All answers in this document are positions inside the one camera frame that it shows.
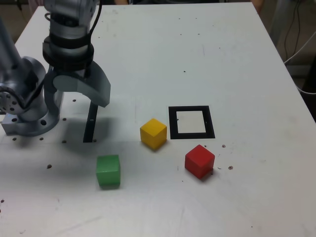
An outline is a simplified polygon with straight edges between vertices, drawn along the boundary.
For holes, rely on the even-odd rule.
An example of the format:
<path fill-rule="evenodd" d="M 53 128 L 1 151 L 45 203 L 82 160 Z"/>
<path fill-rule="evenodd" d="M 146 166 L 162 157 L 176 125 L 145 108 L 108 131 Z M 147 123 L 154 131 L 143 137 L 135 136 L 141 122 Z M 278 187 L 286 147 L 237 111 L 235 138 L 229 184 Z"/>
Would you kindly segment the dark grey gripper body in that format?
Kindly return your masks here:
<path fill-rule="evenodd" d="M 65 71 L 54 67 L 52 71 L 58 76 L 64 75 L 74 78 L 85 78 L 86 75 L 89 74 L 89 69 L 83 69 L 78 71 Z"/>

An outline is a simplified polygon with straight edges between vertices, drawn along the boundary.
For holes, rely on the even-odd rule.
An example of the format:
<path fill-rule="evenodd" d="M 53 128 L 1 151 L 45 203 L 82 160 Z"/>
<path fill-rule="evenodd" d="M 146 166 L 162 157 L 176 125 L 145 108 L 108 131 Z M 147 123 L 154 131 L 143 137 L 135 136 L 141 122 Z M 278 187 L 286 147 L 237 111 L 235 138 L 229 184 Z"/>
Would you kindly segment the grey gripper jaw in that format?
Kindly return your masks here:
<path fill-rule="evenodd" d="M 81 93 L 94 104 L 106 107 L 110 102 L 111 84 L 96 62 L 93 61 L 87 69 L 89 74 L 85 78 L 61 75 L 55 77 L 53 84 L 60 91 Z"/>
<path fill-rule="evenodd" d="M 64 92 L 55 88 L 53 84 L 55 77 L 57 77 L 57 72 L 52 66 L 49 66 L 48 72 L 44 77 L 44 100 L 49 114 L 53 118 L 60 118 Z"/>

